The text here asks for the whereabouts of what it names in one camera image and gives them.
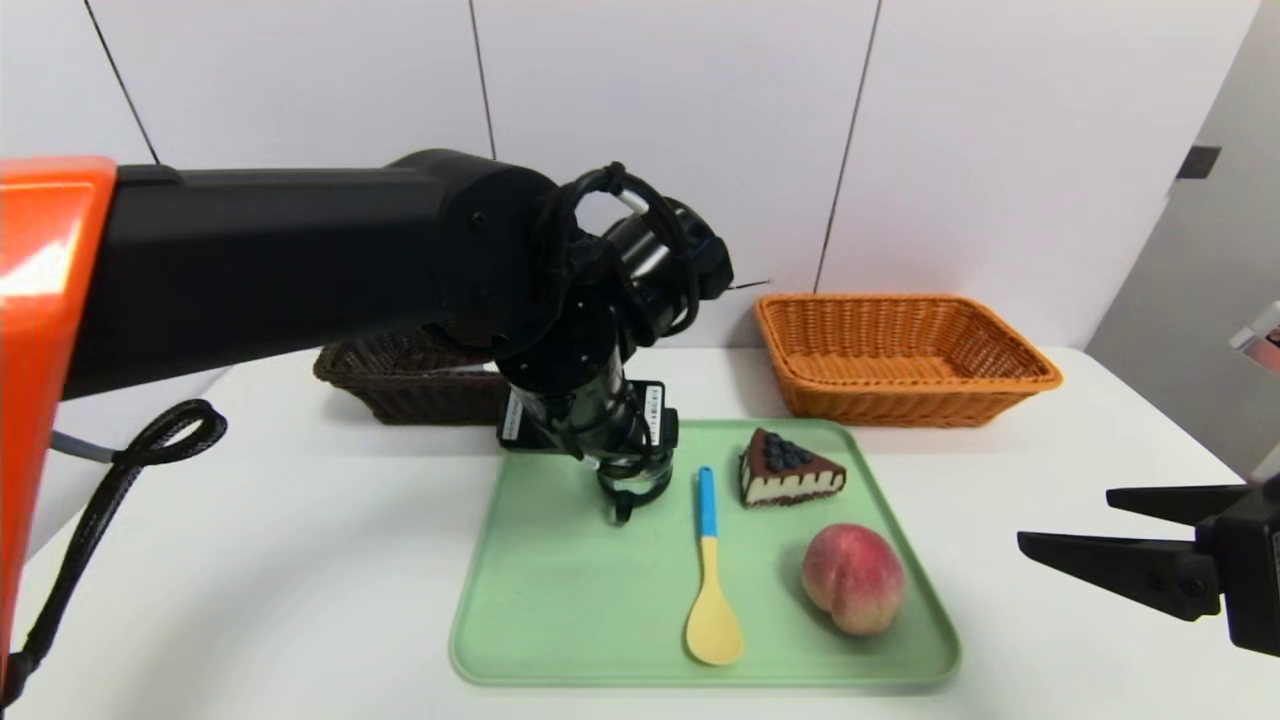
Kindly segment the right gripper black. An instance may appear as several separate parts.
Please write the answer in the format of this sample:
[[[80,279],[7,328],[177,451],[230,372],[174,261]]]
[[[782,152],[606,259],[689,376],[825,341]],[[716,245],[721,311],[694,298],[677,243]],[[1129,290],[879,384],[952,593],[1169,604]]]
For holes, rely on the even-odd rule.
[[[1190,541],[1018,532],[1030,560],[1171,618],[1221,614],[1231,642],[1279,656],[1277,483],[1108,489],[1107,505],[1185,527],[1219,523],[1215,561]]]

